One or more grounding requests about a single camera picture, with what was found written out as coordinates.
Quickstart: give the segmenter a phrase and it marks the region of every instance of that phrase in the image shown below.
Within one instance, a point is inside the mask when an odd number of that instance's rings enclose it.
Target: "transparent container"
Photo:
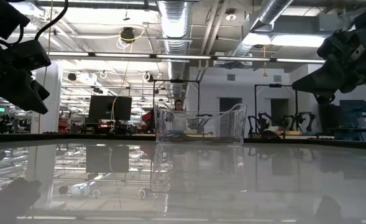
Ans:
[[[157,144],[244,143],[246,105],[226,112],[174,111],[163,103],[154,108]]]

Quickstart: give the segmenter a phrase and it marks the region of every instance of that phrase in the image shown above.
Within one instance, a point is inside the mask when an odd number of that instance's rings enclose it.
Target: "reflective table surface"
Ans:
[[[366,223],[363,149],[24,144],[0,143],[0,192],[17,177],[42,184],[18,223]]]

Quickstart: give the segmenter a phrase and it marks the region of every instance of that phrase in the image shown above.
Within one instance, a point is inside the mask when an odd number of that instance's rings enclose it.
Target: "black monitor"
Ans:
[[[341,100],[343,118],[366,118],[366,100]]]
[[[99,119],[111,119],[112,104],[116,96],[91,96],[87,123],[98,123]],[[114,119],[130,120],[132,98],[118,96],[114,104]]]

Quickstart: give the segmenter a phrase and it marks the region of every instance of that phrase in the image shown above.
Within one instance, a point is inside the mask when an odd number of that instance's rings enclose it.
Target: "door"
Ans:
[[[278,126],[275,121],[284,115],[289,115],[289,99],[271,99],[270,115],[273,119],[271,125]]]

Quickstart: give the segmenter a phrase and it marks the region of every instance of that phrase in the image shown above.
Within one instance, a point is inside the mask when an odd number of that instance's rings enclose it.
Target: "silver ventilation duct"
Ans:
[[[283,11],[294,0],[264,0],[262,7],[256,12],[257,17],[249,21],[249,33],[242,39],[242,42],[231,52],[231,56],[244,57],[253,47],[250,44],[245,44],[245,38],[249,38],[251,31],[262,26],[274,23]]]
[[[161,26],[163,37],[185,39],[190,28],[191,3],[184,1],[159,1],[159,12],[162,15]],[[167,54],[187,54],[188,42],[182,40],[163,41]],[[168,62],[169,79],[188,79],[187,64]],[[180,89],[172,87],[172,94],[180,96]]]

